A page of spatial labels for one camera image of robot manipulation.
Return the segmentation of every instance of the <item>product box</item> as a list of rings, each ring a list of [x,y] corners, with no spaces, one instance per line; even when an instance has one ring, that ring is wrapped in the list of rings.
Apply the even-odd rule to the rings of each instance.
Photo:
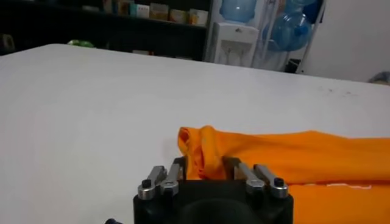
[[[168,20],[168,13],[168,5],[151,3],[150,19]]]
[[[190,9],[190,24],[197,26],[206,26],[208,11]]]
[[[175,23],[186,24],[188,20],[188,13],[177,9],[171,9],[169,13],[169,20]]]
[[[130,5],[130,16],[138,18],[148,18],[149,17],[149,6],[140,5],[140,4],[131,4]]]

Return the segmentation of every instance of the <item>box on shelf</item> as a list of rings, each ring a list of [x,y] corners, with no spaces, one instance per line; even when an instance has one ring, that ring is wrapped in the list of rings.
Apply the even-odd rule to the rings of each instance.
[[[130,16],[138,18],[148,18],[149,17],[149,6],[141,4],[131,4],[130,5]]]
[[[130,5],[134,1],[130,0],[118,0],[118,14],[119,15],[129,15],[130,14]]]
[[[151,3],[149,17],[151,19],[168,20],[168,12],[168,5]]]
[[[197,26],[206,26],[208,11],[190,9],[190,24]]]
[[[188,13],[186,11],[171,9],[169,13],[169,20],[176,23],[186,24]]]

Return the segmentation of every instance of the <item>fabric fold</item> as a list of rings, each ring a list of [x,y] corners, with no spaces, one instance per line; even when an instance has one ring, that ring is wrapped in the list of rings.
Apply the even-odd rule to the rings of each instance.
[[[390,219],[390,138],[351,139],[305,131],[244,135],[183,127],[188,179],[222,180],[223,156],[267,165],[290,186],[294,223],[383,223]]]

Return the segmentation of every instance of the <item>screw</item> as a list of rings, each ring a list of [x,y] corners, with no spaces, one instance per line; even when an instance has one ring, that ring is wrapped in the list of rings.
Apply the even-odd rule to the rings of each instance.
[[[285,185],[285,181],[282,178],[277,177],[274,179],[274,185],[276,187],[283,187]]]
[[[142,181],[142,188],[149,188],[152,186],[152,181],[150,179],[145,179]]]

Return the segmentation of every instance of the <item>blue water bottle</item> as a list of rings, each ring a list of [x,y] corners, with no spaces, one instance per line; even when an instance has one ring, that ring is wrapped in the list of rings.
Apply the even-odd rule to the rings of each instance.
[[[268,45],[270,51],[296,51],[303,48],[311,38],[311,23],[302,13],[304,4],[313,0],[289,0],[286,10],[275,20]],[[264,28],[263,39],[266,39],[269,24]]]
[[[228,22],[248,23],[255,17],[257,0],[222,0],[220,14]]]

